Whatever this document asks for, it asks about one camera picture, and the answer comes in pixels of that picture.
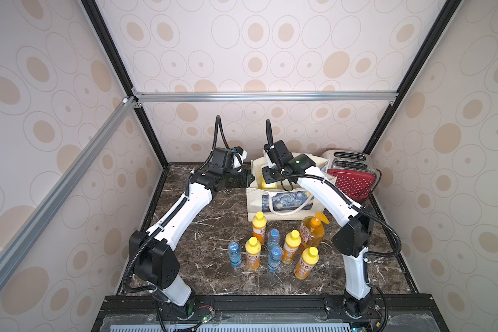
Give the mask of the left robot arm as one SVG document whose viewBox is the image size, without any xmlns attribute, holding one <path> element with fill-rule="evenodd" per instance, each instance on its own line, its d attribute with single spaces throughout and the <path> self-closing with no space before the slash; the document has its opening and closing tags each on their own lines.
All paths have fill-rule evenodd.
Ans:
<svg viewBox="0 0 498 332">
<path fill-rule="evenodd" d="M 247 157 L 241 147 L 218 147 L 225 141 L 221 117 L 214 122 L 212 149 L 206 161 L 192 170 L 179 200 L 145 232 L 129 239 L 129 261 L 123 274 L 125 293 L 148 292 L 155 300 L 171 304 L 177 315 L 189 318 L 194 311 L 195 292 L 179 274 L 175 250 L 188 226 L 218 192 L 239 188 L 250 176 L 242 169 Z"/>
</svg>

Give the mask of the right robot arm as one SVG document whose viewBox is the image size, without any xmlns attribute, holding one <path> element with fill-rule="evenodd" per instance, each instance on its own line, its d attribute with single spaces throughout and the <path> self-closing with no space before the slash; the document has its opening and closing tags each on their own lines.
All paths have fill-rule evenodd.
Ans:
<svg viewBox="0 0 498 332">
<path fill-rule="evenodd" d="M 338 222 L 340 229 L 332 241 L 344 260 L 344 306 L 349 316 L 363 316 L 374 301 L 376 288 L 368 278 L 368 259 L 397 256 L 401 252 L 400 237 L 371 208 L 361 206 L 332 184 L 310 157 L 305 154 L 293 156 L 283 141 L 275 141 L 270 120 L 266 121 L 266 138 L 264 156 L 268 165 L 263 168 L 264 181 L 270 184 L 287 180 L 291 185 L 299 185 L 322 203 Z M 390 253 L 369 250 L 375 223 L 391 235 L 395 245 Z"/>
</svg>

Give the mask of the cream starry night shopping bag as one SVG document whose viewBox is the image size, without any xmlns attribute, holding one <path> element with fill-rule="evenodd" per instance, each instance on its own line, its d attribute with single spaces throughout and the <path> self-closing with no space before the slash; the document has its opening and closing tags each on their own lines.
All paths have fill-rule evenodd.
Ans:
<svg viewBox="0 0 498 332">
<path fill-rule="evenodd" d="M 246 188 L 248 220 L 252 221 L 258 212 L 264 213 L 269 221 L 295 221 L 323 212 L 325 207 L 314 195 L 299 185 L 264 188 L 262 168 L 268 163 L 265 157 L 252 160 L 251 174 L 254 181 Z"/>
</svg>

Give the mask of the yellow dish soap pump bottle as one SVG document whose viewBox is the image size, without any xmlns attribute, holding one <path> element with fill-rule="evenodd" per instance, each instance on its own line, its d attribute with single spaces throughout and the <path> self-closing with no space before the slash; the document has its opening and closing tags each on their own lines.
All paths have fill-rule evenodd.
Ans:
<svg viewBox="0 0 498 332">
<path fill-rule="evenodd" d="M 276 183 L 266 183 L 264 179 L 261 180 L 260 189 L 262 190 L 273 190 L 277 188 Z"/>
</svg>

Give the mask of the orange dish soap pump bottle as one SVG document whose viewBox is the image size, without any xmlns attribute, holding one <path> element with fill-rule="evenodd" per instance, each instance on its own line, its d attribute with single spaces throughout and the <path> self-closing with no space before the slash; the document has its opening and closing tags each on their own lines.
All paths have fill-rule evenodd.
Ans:
<svg viewBox="0 0 498 332">
<path fill-rule="evenodd" d="M 302 220 L 299 229 L 302 239 L 300 244 L 301 252 L 309 247 L 317 248 L 319 246 L 325 236 L 323 224 L 328 225 L 329 220 L 322 212 L 317 212 L 314 216 L 306 217 Z"/>
</svg>

